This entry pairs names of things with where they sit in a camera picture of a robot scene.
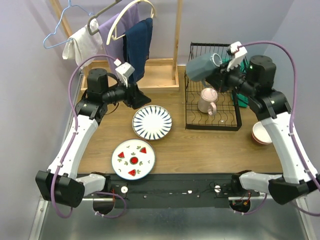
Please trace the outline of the blue striped white plate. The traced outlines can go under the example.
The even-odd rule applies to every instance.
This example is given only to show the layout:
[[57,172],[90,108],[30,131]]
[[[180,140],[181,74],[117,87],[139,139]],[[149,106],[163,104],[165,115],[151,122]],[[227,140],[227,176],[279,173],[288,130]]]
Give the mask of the blue striped white plate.
[[162,106],[147,105],[133,116],[132,128],[137,136],[144,140],[156,141],[164,138],[171,130],[173,120]]

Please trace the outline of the pink ceramic mug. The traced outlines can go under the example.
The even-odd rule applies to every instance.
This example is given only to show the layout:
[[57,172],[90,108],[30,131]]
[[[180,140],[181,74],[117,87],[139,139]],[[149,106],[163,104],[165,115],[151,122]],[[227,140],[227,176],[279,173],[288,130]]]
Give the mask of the pink ceramic mug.
[[217,100],[218,93],[213,88],[205,88],[200,93],[197,108],[200,112],[213,116],[217,113]]

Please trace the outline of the grey ceramic mug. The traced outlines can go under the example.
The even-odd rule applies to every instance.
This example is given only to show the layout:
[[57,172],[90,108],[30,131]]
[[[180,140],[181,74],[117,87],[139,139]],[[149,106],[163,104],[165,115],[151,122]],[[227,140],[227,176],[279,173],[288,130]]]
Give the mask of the grey ceramic mug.
[[222,58],[217,53],[206,53],[190,60],[186,64],[186,75],[191,81],[199,82],[208,77],[222,64]]

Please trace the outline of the black wire dish rack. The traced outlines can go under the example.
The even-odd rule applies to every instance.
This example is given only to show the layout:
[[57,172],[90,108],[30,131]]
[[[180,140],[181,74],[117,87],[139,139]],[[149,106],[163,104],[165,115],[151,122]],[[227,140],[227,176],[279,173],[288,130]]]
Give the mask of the black wire dish rack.
[[185,128],[188,130],[238,131],[242,126],[240,107],[248,100],[234,91],[217,92],[208,83],[184,76]]

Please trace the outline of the white bowl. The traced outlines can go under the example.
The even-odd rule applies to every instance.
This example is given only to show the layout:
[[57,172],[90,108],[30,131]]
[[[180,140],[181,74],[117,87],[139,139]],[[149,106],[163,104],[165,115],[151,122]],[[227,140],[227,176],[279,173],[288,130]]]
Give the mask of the white bowl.
[[252,129],[251,129],[251,135],[254,135],[256,139],[266,142],[266,143],[273,143],[267,130],[262,125],[260,121],[256,122]]

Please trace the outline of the orange bowl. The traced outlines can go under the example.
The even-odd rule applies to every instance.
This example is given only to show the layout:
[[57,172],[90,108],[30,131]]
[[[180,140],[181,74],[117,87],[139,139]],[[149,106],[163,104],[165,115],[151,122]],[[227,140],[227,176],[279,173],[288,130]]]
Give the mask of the orange bowl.
[[252,135],[251,138],[252,138],[252,140],[253,140],[254,142],[256,142],[256,143],[259,144],[259,145],[270,145],[270,144],[272,144],[272,142],[263,142],[263,141],[260,141],[260,140],[258,140],[254,135]]

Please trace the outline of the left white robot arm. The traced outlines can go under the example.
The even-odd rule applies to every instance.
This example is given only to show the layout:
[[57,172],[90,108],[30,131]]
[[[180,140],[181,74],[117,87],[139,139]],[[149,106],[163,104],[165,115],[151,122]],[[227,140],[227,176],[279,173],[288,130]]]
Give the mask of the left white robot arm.
[[108,111],[108,105],[119,102],[134,110],[151,102],[138,88],[129,81],[134,68],[128,63],[117,67],[116,73],[103,68],[93,68],[87,76],[87,89],[80,101],[72,104],[73,120],[56,158],[46,171],[38,171],[36,184],[42,197],[58,204],[76,208],[83,197],[96,193],[104,198],[110,194],[110,176],[93,172],[84,177],[77,177],[84,151]]

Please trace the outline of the wooden clothes rack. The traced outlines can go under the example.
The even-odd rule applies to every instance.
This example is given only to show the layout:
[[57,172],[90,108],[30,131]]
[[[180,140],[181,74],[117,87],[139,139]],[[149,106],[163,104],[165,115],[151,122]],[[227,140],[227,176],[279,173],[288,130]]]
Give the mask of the wooden clothes rack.
[[[150,58],[146,61],[145,74],[138,82],[138,86],[147,93],[175,92],[179,90],[178,49],[183,0],[177,0],[176,7],[173,58]],[[87,89],[86,80],[89,71],[93,68],[109,70],[109,62],[108,60],[94,60],[81,71],[83,77],[80,91],[83,93]]]

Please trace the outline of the green t-shirt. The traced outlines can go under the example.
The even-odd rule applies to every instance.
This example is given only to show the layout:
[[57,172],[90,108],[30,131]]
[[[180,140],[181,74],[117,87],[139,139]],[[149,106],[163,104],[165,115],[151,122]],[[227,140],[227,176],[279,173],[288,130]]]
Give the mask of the green t-shirt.
[[[246,73],[247,70],[247,60],[244,59],[240,64],[240,70],[242,73]],[[238,105],[240,108],[248,107],[248,98],[240,93],[236,94]]]

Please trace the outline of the dark blue cloth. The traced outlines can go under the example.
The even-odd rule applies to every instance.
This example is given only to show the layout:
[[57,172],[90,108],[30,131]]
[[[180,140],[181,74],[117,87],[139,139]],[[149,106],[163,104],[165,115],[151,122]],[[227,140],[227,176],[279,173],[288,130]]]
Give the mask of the dark blue cloth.
[[152,33],[153,19],[151,17],[141,20],[124,32],[123,57],[134,68],[134,72],[128,79],[130,84],[144,77],[145,64],[150,55]]

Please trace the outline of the watermelon pattern white plate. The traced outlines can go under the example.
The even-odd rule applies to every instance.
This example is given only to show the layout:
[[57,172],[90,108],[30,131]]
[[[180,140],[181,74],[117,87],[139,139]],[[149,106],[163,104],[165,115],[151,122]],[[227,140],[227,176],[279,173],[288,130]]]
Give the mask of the watermelon pattern white plate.
[[114,172],[125,180],[139,180],[147,176],[156,163],[154,148],[141,139],[129,139],[119,144],[112,153]]

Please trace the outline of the cream hanger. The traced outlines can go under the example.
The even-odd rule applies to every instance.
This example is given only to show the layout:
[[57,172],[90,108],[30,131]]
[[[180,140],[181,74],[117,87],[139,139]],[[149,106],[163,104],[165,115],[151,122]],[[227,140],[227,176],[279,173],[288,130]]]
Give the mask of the cream hanger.
[[135,4],[138,3],[147,3],[148,5],[151,6],[151,11],[150,11],[150,17],[153,19],[156,16],[156,8],[155,6],[149,1],[149,0],[133,0],[132,2],[130,2],[129,4],[127,4],[124,9],[118,14],[117,18],[114,20],[108,35],[107,35],[107,39],[105,44],[108,46],[111,42],[111,40],[113,41],[117,41],[121,38],[123,38],[125,36],[125,34],[122,35],[118,35],[118,23],[120,22],[120,20],[122,19],[122,17],[124,16],[124,14]]

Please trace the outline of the white cloth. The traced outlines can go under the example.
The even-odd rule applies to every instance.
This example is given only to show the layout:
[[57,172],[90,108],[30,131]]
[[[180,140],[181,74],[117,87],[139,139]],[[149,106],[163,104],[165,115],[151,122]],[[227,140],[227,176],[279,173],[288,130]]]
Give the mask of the white cloth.
[[68,38],[62,52],[64,60],[75,60],[79,66],[89,57],[95,56],[103,48],[103,40],[99,33],[90,35],[84,26]]

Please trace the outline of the grey hanger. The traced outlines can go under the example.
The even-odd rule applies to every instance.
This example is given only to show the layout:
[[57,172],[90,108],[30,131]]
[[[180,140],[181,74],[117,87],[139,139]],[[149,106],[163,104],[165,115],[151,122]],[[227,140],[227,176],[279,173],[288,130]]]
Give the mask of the grey hanger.
[[110,4],[109,6],[103,8],[102,10],[100,10],[99,12],[97,12],[96,14],[94,14],[87,22],[86,27],[88,30],[89,35],[93,36],[96,33],[99,32],[99,29],[95,29],[92,30],[91,29],[91,22],[95,19],[97,19],[100,15],[102,15],[103,13],[105,13],[106,11],[108,11],[109,9],[111,9],[112,7],[116,6],[118,3],[120,3],[122,0],[115,0],[112,4]]

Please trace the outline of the black mounting base rail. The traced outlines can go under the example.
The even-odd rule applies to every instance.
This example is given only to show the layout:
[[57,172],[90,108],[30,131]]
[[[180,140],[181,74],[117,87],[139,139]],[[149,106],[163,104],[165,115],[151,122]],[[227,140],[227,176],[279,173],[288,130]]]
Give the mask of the black mounting base rail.
[[54,185],[55,203],[71,208],[78,207],[86,196],[103,198],[105,193],[120,196],[115,199],[116,209],[228,208],[232,198],[261,195],[258,190],[236,187],[230,173],[148,174],[127,180],[101,172],[79,174],[72,179],[67,174],[54,177],[48,171],[38,171],[35,182],[46,201],[51,200]]

